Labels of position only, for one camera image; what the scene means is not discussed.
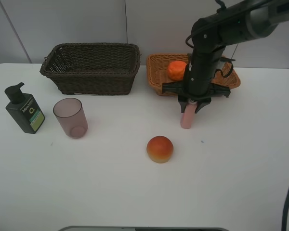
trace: white tabletop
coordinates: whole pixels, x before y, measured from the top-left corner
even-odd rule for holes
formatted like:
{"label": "white tabletop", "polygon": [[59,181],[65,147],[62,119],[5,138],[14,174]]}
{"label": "white tabletop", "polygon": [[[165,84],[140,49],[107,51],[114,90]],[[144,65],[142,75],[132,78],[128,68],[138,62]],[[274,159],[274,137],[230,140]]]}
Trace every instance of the white tabletop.
{"label": "white tabletop", "polygon": [[[236,68],[241,86],[228,99],[212,99],[186,130],[177,99],[157,96],[142,66],[130,95],[75,96],[89,130],[73,140],[52,113],[68,96],[39,69],[0,65],[0,231],[280,230],[289,186],[289,70]],[[21,81],[46,116],[34,135],[5,110],[5,88]],[[157,135],[174,144],[165,164],[146,154]]]}

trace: orange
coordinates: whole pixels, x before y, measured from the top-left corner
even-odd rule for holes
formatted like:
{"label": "orange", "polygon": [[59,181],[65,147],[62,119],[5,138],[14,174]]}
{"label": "orange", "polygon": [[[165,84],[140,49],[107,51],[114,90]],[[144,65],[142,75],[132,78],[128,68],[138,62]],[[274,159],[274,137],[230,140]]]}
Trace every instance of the orange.
{"label": "orange", "polygon": [[183,61],[171,62],[167,68],[167,75],[170,79],[183,80],[186,63]]}

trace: pink transparent cup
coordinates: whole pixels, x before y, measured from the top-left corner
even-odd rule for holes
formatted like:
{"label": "pink transparent cup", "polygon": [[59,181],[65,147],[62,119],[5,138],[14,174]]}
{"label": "pink transparent cup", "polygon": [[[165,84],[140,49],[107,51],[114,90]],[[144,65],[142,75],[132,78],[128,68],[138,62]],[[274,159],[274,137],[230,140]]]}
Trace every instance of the pink transparent cup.
{"label": "pink transparent cup", "polygon": [[66,98],[60,100],[53,107],[53,113],[67,136],[77,139],[86,134],[88,123],[82,103],[78,99]]}

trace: wall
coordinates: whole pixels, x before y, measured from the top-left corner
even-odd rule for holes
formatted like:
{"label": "wall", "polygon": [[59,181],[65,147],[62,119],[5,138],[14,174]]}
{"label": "wall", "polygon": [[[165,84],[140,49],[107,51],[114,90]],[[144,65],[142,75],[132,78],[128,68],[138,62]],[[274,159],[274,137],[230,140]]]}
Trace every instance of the wall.
{"label": "wall", "polygon": [[[191,52],[185,38],[193,23],[219,7],[214,0],[0,1],[0,63],[41,63],[64,42],[129,42],[140,47],[145,64],[151,53]],[[238,67],[289,68],[289,22],[267,38],[229,46],[224,54]]]}

